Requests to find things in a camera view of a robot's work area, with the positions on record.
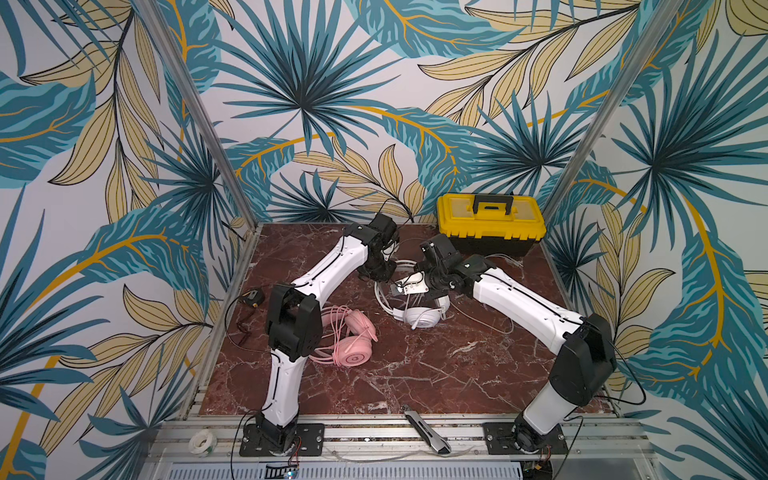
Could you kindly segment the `white grey headphones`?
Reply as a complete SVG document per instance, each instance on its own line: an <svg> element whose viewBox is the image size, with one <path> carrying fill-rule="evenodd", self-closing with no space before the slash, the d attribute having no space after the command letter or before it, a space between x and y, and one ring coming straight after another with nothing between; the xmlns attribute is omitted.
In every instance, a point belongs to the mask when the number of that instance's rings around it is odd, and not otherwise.
<svg viewBox="0 0 768 480"><path fill-rule="evenodd" d="M416 269L417 262L414 260L396 260L395 273L408 273L408 276L422 272ZM437 297L433 300L434 306L412 306L412 300L425 300L427 297L424 295L404 296L405 306L401 309L392 307L389 303L383 290L383 283L375 283L373 292L380 307L395 320L407 324L412 330L421 328L433 328L441 320L446 318L446 314L450 309L450 297L447 295Z"/></svg>

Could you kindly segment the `pink headphones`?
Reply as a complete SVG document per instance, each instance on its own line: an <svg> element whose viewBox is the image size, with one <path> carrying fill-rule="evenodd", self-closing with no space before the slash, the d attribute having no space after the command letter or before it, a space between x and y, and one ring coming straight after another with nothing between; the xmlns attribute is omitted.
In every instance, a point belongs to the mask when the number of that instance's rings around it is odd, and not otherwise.
<svg viewBox="0 0 768 480"><path fill-rule="evenodd" d="M322 339L330 337L333 342L317 347L309 356L312 362L351 368L370 360L378 336L373 323L362 311L345 305L328 306L321 310L321 320L323 327L331 328Z"/></svg>

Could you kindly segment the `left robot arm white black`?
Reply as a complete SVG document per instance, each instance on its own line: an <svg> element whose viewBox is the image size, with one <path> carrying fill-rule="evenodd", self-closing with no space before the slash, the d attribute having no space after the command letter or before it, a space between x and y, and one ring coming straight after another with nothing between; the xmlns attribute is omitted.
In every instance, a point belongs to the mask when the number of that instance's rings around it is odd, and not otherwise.
<svg viewBox="0 0 768 480"><path fill-rule="evenodd" d="M261 415L270 426L288 428L298 417L299 387L306 361L319 344L321 310L353 272L384 281L394 271L397 225L378 214L370 223L345 227L333 248L305 274L272 288L266 333L271 371Z"/></svg>

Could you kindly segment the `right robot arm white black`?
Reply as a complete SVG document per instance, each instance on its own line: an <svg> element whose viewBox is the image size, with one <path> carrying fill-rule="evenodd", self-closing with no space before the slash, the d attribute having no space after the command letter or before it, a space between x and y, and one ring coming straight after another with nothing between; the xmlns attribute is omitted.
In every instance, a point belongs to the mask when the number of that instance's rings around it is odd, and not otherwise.
<svg viewBox="0 0 768 480"><path fill-rule="evenodd" d="M561 307L481 255L463 257L444 234L420 245L430 294L459 291L510 318L555 355L548 381L515 420L519 447L533 450L572 412L588 405L617 368L610 323Z"/></svg>

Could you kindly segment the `yellow black toolbox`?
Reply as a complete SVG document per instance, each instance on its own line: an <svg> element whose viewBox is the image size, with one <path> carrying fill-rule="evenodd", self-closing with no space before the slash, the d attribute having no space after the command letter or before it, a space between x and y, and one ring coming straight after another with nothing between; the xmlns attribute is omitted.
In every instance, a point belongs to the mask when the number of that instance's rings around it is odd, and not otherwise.
<svg viewBox="0 0 768 480"><path fill-rule="evenodd" d="M524 257L547 232L529 196L445 194L437 201L437 219L439 232L465 255Z"/></svg>

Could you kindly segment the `black yellow tape measure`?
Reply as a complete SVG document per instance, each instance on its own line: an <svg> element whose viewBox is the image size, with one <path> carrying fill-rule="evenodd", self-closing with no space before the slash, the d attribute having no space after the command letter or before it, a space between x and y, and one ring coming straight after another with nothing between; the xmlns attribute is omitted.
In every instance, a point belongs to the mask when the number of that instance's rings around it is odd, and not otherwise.
<svg viewBox="0 0 768 480"><path fill-rule="evenodd" d="M251 308L258 308L265 301L265 293L261 288L255 288L242 293L238 297L238 301Z"/></svg>

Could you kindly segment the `grey utility knife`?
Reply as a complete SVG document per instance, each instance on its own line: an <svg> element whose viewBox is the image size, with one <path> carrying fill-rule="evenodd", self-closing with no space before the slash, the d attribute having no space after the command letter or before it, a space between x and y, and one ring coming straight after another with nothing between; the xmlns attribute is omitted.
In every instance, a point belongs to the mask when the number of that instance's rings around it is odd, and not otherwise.
<svg viewBox="0 0 768 480"><path fill-rule="evenodd" d="M408 423L434 453L440 456L447 456L452 453L452 448L447 440L429 426L415 410L408 405L403 405L401 410Z"/></svg>

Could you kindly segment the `white tape roll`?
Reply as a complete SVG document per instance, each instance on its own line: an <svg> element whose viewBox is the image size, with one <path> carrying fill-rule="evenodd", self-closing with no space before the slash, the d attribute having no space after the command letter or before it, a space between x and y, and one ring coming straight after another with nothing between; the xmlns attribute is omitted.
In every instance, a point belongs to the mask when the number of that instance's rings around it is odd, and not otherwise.
<svg viewBox="0 0 768 480"><path fill-rule="evenodd" d="M217 446L217 437L207 429L200 430L192 435L188 442L189 452L197 457L209 456Z"/></svg>

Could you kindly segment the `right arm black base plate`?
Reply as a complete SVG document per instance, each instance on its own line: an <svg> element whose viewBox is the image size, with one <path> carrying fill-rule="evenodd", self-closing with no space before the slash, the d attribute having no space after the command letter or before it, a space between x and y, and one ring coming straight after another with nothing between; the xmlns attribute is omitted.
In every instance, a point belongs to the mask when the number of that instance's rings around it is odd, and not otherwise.
<svg viewBox="0 0 768 480"><path fill-rule="evenodd" d="M483 439L490 455L565 454L567 442L560 425L540 434L524 421L482 424Z"/></svg>

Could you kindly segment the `aluminium front rail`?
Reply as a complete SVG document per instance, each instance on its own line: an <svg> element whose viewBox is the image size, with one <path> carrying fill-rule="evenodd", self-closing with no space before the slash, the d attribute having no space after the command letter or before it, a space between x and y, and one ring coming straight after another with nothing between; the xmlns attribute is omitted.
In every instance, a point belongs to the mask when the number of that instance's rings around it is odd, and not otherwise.
<svg viewBox="0 0 768 480"><path fill-rule="evenodd" d="M452 453L440 456L403 414L304 415L299 423L322 423L319 457L241 457L243 424L236 416L171 421L148 450L142 479L659 479L658 460L641 424L610 415L578 414L562 426L565 454L490 455L482 424L512 415L426 414ZM200 430L217 446L206 457L188 450Z"/></svg>

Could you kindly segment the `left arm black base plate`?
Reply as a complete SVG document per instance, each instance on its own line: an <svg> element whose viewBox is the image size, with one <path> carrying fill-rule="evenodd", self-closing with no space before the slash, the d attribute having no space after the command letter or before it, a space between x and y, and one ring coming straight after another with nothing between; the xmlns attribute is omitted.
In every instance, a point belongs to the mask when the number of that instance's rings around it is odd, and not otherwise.
<svg viewBox="0 0 768 480"><path fill-rule="evenodd" d="M300 423L286 429L249 424L244 427L239 455L267 457L298 453L300 457L319 457L324 437L325 425L322 423Z"/></svg>

